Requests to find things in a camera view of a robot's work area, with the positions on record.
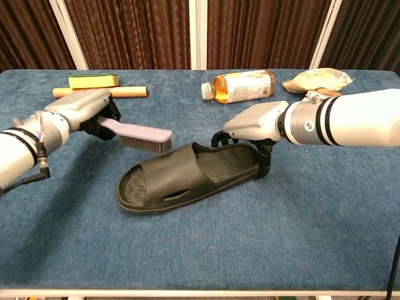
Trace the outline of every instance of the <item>table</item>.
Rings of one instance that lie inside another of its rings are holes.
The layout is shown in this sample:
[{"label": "table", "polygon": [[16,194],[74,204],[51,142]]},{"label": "table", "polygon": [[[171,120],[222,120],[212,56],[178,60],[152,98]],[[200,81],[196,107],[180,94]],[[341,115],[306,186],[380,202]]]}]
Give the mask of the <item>table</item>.
[{"label": "table", "polygon": [[[261,102],[202,100],[201,83],[231,71],[113,71],[121,85],[149,89],[147,98],[115,99],[121,121],[172,130],[173,148],[210,146],[226,121]],[[302,99],[281,86],[302,70],[272,71],[276,91],[263,101]],[[52,89],[75,72],[2,73],[0,128],[53,102]],[[355,81],[344,94],[400,88],[393,72],[346,72]],[[50,179],[0,199],[0,296],[385,295],[400,233],[399,155],[282,141],[265,178],[136,216],[114,189],[155,154],[76,132],[50,155]]]}]

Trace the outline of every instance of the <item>food package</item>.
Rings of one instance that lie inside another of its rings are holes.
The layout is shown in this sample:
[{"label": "food package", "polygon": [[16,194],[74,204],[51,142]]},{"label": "food package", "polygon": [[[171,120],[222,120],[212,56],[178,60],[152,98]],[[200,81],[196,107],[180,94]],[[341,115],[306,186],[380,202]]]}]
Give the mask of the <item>food package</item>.
[{"label": "food package", "polygon": [[324,67],[304,71],[282,85],[290,93],[303,94],[318,88],[339,91],[353,81],[345,72]]}]

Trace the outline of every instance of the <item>bottle label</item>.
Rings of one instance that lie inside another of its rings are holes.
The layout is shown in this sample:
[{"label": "bottle label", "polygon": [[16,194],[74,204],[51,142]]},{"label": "bottle label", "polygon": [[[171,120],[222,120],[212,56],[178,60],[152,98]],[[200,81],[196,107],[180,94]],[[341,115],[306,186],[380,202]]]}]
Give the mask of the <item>bottle label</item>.
[{"label": "bottle label", "polygon": [[265,70],[224,74],[227,83],[227,103],[265,98],[271,88],[271,78]]}]

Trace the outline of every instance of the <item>sponge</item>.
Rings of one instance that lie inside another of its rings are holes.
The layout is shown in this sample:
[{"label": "sponge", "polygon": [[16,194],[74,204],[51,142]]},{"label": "sponge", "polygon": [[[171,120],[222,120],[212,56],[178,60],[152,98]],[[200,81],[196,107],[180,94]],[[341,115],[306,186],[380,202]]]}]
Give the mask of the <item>sponge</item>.
[{"label": "sponge", "polygon": [[118,76],[112,73],[77,73],[70,75],[68,81],[71,89],[93,89],[119,86]]}]

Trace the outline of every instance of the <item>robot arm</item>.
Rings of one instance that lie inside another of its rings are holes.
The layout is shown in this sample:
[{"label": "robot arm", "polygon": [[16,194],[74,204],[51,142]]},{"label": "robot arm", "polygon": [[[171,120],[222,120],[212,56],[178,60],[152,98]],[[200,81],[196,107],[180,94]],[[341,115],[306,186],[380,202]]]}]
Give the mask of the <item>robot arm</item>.
[{"label": "robot arm", "polygon": [[282,139],[297,145],[398,147],[400,89],[255,104],[225,123],[211,146],[230,139],[256,145],[265,169],[260,177],[269,171],[272,146]]},{"label": "robot arm", "polygon": [[[20,184],[50,177],[47,156],[76,131],[86,131],[103,140],[114,133],[101,127],[98,116],[121,117],[111,93],[94,89],[70,94],[46,106],[25,121],[14,120],[14,127],[0,132],[0,197]],[[41,172],[15,184],[15,180],[39,164]]]}]

